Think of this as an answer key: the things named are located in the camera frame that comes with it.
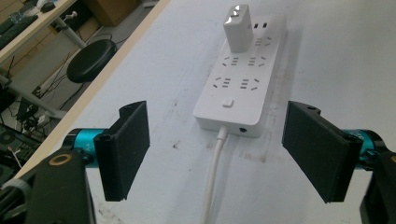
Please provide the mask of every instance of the white table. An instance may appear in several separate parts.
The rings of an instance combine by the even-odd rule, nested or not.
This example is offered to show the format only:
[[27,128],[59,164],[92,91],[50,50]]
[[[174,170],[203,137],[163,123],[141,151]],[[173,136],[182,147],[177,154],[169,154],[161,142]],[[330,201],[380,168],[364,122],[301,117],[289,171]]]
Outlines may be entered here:
[[[109,127],[121,106],[147,100],[151,147],[128,200],[105,202],[99,171],[88,170],[99,223],[200,221],[217,134],[200,129],[192,111],[224,41],[224,15],[241,2],[166,3],[148,15],[29,163],[57,149],[73,128]],[[281,146],[284,118],[288,100],[311,104],[338,127],[374,130],[396,148],[396,2],[243,3],[253,16],[285,14],[288,36],[264,134],[227,139],[211,223],[361,223],[371,174],[355,171],[346,202],[325,204]]]

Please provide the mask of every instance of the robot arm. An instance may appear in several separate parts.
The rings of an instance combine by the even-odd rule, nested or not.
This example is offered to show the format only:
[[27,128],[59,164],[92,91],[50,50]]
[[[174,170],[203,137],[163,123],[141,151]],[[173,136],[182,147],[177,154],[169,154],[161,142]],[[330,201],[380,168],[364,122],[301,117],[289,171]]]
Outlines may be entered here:
[[362,222],[396,223],[396,153],[378,134],[340,130],[314,106],[289,102],[282,144],[325,203],[344,201],[355,168],[373,171]]
[[62,147],[0,191],[0,223],[96,223],[86,166],[99,166],[107,201],[126,199],[149,148],[146,102],[109,129],[76,129]]

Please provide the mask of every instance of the round stool seat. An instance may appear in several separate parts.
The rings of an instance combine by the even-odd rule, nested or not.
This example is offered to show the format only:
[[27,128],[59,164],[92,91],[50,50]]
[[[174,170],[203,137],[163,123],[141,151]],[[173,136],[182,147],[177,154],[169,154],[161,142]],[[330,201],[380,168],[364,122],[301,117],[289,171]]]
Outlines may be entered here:
[[117,51],[117,45],[108,39],[91,43],[82,49],[67,67],[67,77],[72,82],[91,82]]

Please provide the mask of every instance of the power switch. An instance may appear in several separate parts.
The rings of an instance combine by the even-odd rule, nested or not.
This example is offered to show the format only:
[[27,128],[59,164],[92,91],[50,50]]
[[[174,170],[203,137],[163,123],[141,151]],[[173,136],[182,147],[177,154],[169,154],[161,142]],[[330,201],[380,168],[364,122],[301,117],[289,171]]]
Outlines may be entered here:
[[233,106],[233,99],[227,98],[222,102],[223,107],[230,108]]

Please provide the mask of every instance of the power outlet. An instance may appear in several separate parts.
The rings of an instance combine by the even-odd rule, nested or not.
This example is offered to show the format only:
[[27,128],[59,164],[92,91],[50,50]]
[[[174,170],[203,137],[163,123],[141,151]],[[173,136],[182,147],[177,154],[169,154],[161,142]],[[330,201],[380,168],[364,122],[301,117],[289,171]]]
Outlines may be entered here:
[[245,52],[232,52],[226,40],[193,115],[204,129],[257,137],[262,134],[278,61],[286,36],[284,16],[251,20],[253,37]]

